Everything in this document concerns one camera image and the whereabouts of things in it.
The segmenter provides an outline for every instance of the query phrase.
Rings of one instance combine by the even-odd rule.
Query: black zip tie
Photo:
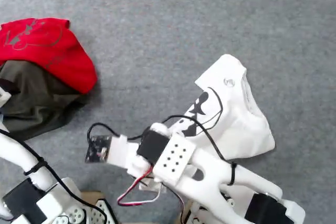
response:
[[[237,167],[237,163],[232,162],[231,163],[231,181],[229,184],[227,184],[228,186],[232,186],[235,183],[235,178],[236,178],[236,167]]]
[[[38,160],[38,163],[29,171],[23,172],[23,175],[28,176],[29,174],[37,172],[41,167],[46,166],[48,163],[42,157]]]

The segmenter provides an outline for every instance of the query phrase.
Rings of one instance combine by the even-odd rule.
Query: white cloth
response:
[[[275,147],[266,117],[255,102],[246,68],[231,55],[221,56],[195,83],[204,90],[185,115],[208,130],[226,159],[246,158]],[[171,127],[197,146],[217,155],[202,129],[180,119]]]

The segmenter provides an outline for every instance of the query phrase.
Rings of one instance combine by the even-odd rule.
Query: gray carpet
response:
[[[87,128],[101,121],[133,136],[183,113],[201,92],[193,81],[228,53],[247,67],[277,143],[241,163],[298,202],[306,224],[335,222],[336,0],[0,0],[0,10],[1,23],[71,20],[100,81],[69,125],[29,144],[61,177],[103,191],[121,221],[172,223],[178,201],[164,195],[153,205],[117,207],[132,179],[119,168],[84,164]],[[8,162],[0,161],[0,171],[4,191],[23,179]]]

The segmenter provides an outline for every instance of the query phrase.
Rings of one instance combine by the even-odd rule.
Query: dark green cloth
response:
[[[86,97],[38,65],[7,61],[0,78],[13,82],[20,93],[13,94],[1,108],[5,127],[20,140],[27,140],[67,124]]]

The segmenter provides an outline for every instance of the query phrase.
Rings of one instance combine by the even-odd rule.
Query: fabric pile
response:
[[[0,87],[12,96],[0,110],[4,126],[19,140],[67,124],[97,82],[69,26],[56,18],[1,25]]]

